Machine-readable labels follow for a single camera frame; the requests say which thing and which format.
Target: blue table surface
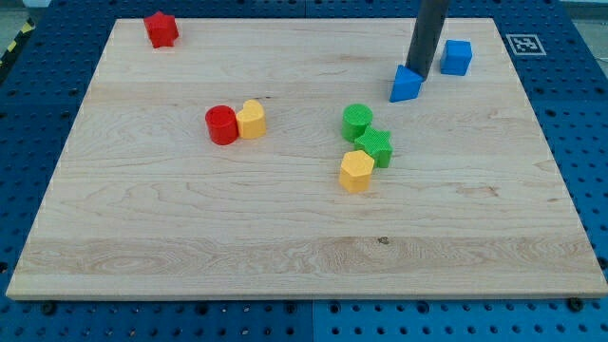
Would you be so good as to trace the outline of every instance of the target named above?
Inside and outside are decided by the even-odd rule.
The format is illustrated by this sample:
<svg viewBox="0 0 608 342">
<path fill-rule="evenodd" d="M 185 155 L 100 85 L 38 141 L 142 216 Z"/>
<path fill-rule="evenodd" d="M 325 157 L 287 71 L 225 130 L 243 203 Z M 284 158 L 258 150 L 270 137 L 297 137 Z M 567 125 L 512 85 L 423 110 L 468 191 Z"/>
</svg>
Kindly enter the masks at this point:
<svg viewBox="0 0 608 342">
<path fill-rule="evenodd" d="M 606 298 L 110 303 L 4 296 L 116 18 L 156 10 L 415 17 L 418 7 L 409 0 L 54 0 L 0 87 L 0 341 L 607 341 Z M 496 21 L 606 276 L 608 81 L 587 46 L 557 0 L 452 0 L 449 16 Z M 534 54 L 539 43 L 544 54 Z"/>
</svg>

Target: wood grain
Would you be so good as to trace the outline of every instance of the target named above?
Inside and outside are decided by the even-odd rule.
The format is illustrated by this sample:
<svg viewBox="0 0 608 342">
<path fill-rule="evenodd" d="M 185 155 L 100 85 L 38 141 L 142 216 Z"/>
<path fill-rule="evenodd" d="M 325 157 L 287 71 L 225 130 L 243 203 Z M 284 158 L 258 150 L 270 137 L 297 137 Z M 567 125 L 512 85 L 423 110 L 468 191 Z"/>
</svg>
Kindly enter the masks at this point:
<svg viewBox="0 0 608 342">
<path fill-rule="evenodd" d="M 118 20 L 11 280 L 14 299 L 547 298 L 605 279 L 491 20 L 448 20 L 466 77 L 433 66 L 390 104 L 413 21 L 179 20 L 152 49 Z M 210 142 L 206 108 L 259 99 L 268 132 Z M 392 132 L 349 195 L 351 103 Z"/>
</svg>

